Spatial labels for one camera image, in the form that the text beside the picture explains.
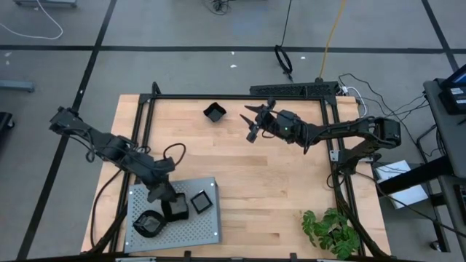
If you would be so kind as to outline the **grey furniture foot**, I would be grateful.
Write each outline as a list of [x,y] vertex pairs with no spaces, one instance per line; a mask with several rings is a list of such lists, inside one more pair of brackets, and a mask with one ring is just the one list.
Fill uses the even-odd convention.
[[0,80],[0,90],[16,90],[24,92],[34,92],[33,82],[21,82],[13,80]]

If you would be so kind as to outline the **grey desk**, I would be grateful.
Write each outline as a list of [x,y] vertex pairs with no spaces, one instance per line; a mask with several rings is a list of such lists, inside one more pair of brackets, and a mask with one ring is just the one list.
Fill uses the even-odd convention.
[[437,82],[425,81],[423,87],[454,174],[466,178],[466,115],[447,112],[439,98],[441,89]]

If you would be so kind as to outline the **black aluminium table frame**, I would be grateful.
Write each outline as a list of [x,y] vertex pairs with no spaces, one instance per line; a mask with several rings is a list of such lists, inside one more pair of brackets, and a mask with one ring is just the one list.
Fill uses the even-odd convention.
[[[181,257],[185,250],[195,258],[334,258],[328,251],[313,247],[301,229],[301,212],[313,210],[320,218],[335,207],[334,192],[326,185],[331,172],[327,143],[321,142],[302,154],[296,144],[259,136],[246,141],[248,126],[239,114],[253,119],[244,105],[259,106],[265,98],[247,95],[211,95],[186,99],[160,98],[155,101],[148,144],[151,154],[162,156],[173,143],[184,143],[187,152],[170,175],[170,180],[215,177],[220,194],[222,242],[169,250],[135,253],[141,256]],[[110,127],[103,120],[82,118],[104,132],[131,137],[139,95],[120,95],[110,106]],[[211,123],[202,111],[218,102],[227,113]],[[358,217],[371,238],[386,253],[390,246],[376,188],[369,179],[352,175],[352,189]]]

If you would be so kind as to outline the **black square pot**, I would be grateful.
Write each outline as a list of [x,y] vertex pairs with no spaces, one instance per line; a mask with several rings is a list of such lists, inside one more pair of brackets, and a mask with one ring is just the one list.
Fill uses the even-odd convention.
[[210,207],[213,206],[213,203],[208,196],[208,194],[202,190],[198,194],[194,195],[190,202],[192,203],[194,209],[196,210],[197,214],[201,214],[204,211],[208,210]]

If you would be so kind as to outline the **grey perforated metal riser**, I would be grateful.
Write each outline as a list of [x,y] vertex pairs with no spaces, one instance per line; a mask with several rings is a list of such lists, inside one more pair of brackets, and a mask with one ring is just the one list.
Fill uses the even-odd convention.
[[[127,207],[127,227],[125,252],[162,250],[193,245],[217,244],[221,242],[221,218],[218,187],[215,178],[196,178],[179,180],[171,183],[177,193],[185,193],[189,206],[189,219],[167,222],[163,230],[153,238],[142,237],[133,223],[146,210],[153,210],[163,217],[161,201],[147,201],[149,190],[143,184],[132,185],[129,189]],[[210,197],[213,206],[201,214],[197,214],[190,199],[204,190]]]

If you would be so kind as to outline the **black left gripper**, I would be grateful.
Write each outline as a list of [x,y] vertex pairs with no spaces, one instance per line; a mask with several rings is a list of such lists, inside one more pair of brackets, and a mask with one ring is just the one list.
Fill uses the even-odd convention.
[[168,158],[154,161],[145,161],[139,178],[149,190],[147,201],[152,203],[156,200],[175,202],[177,192],[168,182],[168,175],[175,170],[175,162],[170,156]]

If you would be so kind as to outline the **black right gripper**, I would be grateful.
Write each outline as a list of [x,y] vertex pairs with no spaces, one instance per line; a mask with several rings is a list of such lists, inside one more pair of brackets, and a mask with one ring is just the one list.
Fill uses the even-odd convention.
[[260,106],[245,106],[245,108],[258,114],[256,116],[257,124],[240,114],[249,128],[256,128],[258,125],[265,132],[284,140],[286,143],[305,142],[305,123],[295,113],[281,110],[276,112],[276,116],[273,116],[273,111],[269,110],[264,104]]

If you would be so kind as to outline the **white paper box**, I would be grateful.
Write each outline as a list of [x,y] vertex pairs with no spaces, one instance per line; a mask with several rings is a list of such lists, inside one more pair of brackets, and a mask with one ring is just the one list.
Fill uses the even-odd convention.
[[[410,170],[411,167],[405,160],[403,160],[392,164],[386,164],[381,167],[376,167],[375,173],[377,176],[377,182],[381,183]],[[426,200],[427,194],[425,190],[422,188],[422,186],[416,185],[408,189],[404,189],[402,191],[390,194],[390,197],[392,198],[391,202],[394,208],[400,209],[404,207],[402,203],[406,205],[412,205],[417,202]]]

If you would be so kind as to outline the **black deep square mini plate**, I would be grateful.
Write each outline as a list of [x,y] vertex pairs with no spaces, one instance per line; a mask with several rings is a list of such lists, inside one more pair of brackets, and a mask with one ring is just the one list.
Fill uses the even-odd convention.
[[203,114],[211,120],[211,122],[219,121],[225,114],[226,109],[220,106],[217,102],[211,103],[204,111]]
[[161,201],[161,208],[167,222],[189,219],[189,206],[185,193],[177,193],[174,202]]

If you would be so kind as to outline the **grey cart base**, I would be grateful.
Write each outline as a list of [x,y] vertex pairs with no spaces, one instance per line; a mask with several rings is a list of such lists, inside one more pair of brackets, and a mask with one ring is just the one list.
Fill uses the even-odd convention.
[[69,6],[77,8],[77,0],[12,0],[16,5],[21,6],[24,4],[38,6],[39,4],[45,6]]

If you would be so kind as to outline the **black floor object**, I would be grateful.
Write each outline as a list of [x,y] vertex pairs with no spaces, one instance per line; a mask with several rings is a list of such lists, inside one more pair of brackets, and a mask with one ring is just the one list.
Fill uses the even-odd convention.
[[15,126],[12,114],[8,112],[0,112],[0,132],[11,130]]

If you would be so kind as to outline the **green monstera plant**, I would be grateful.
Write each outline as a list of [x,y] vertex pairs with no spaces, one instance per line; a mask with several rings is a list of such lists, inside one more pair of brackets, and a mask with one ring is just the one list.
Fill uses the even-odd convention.
[[358,233],[336,208],[328,208],[320,220],[311,210],[303,212],[301,229],[314,247],[330,251],[339,260],[349,258],[361,248]]

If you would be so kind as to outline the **black laptop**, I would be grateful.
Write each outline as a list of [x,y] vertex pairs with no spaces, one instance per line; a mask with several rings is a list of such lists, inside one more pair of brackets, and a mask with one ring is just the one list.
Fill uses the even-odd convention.
[[448,114],[466,114],[466,64],[447,79],[437,79],[441,89],[438,97]]

